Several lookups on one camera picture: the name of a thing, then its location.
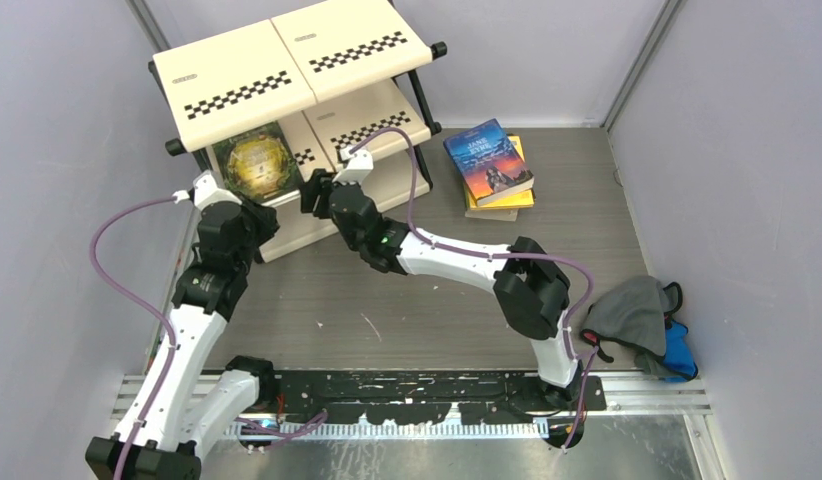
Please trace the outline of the green gold cover book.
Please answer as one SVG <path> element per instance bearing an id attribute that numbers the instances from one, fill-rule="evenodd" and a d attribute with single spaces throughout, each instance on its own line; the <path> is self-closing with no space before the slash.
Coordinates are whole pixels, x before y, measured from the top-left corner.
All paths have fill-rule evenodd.
<path id="1" fill-rule="evenodd" d="M 297 191 L 302 176 L 278 122 L 215 143 L 210 152 L 226 187 L 256 203 Z"/>

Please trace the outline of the blue Jane Eyre book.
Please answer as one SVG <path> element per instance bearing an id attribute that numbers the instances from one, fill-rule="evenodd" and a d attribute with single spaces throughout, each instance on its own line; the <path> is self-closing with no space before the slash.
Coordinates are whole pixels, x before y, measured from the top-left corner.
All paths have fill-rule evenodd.
<path id="1" fill-rule="evenodd" d="M 534 187 L 534 174 L 497 119 L 449 136 L 443 146 L 479 207 Z"/>

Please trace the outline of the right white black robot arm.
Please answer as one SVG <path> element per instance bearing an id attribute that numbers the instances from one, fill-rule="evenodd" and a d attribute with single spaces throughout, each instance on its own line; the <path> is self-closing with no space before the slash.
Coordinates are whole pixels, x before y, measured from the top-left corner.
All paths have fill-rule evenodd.
<path id="1" fill-rule="evenodd" d="M 331 220 L 371 268 L 439 277 L 493 295 L 510 328 L 531 342 L 545 403 L 564 411 L 579 400 L 584 370 L 569 333 L 575 307 L 562 259 L 523 236 L 511 245 L 474 244 L 390 219 L 359 184 L 343 184 L 324 169 L 313 172 L 300 194 L 302 212 Z"/>

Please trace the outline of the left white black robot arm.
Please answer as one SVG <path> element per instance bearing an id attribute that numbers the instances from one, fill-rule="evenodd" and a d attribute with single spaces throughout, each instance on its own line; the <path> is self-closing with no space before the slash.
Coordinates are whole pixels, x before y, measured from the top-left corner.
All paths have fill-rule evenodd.
<path id="1" fill-rule="evenodd" d="M 196 405 L 205 362 L 245 292 L 259 247 L 279 229 L 274 208 L 250 200 L 199 205 L 194 261 L 177 280 L 168 313 L 151 312 L 164 337 L 138 394 L 114 432 L 94 437 L 85 460 L 98 479 L 197 479 L 205 457 L 248 408 L 272 409 L 272 362 L 238 355 Z"/>

